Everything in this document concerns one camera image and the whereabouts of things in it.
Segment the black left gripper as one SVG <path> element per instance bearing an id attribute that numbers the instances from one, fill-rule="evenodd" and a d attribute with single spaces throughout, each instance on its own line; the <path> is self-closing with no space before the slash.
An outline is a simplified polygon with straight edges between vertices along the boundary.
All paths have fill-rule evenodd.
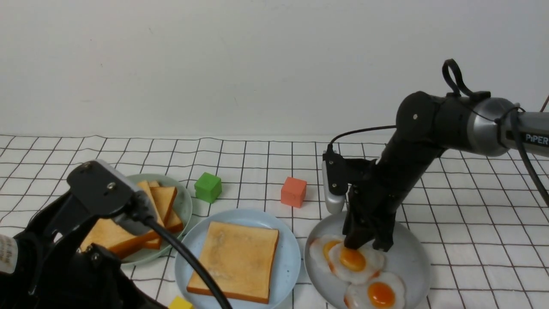
<path id="1" fill-rule="evenodd" d="M 3 309 L 162 309 L 121 270 L 112 251 L 81 243 L 100 217 L 71 192 L 15 236 L 1 237 Z"/>

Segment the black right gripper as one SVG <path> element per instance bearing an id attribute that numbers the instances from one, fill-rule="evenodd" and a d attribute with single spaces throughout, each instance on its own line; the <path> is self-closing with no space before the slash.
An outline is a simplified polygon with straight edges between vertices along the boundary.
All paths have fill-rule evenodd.
<path id="1" fill-rule="evenodd" d="M 343 225 L 344 246 L 358 250 L 373 241 L 388 252 L 393 244 L 396 211 L 419 178 L 419 165 L 394 158 L 346 159 L 349 209 Z"/>

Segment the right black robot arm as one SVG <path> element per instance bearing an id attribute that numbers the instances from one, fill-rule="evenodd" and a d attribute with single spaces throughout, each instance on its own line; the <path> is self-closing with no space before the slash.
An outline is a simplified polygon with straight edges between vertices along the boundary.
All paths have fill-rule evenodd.
<path id="1" fill-rule="evenodd" d="M 349 180 L 349 209 L 344 245 L 357 249 L 369 241 L 389 251 L 398 207 L 434 160 L 456 149 L 482 156 L 500 156 L 516 149 L 545 202 L 548 191 L 529 154 L 548 155 L 548 115 L 525 112 L 502 98 L 448 94 L 435 97 L 419 91 L 406 97 L 396 118 L 396 130 L 376 160 L 349 160 L 361 169 Z"/>

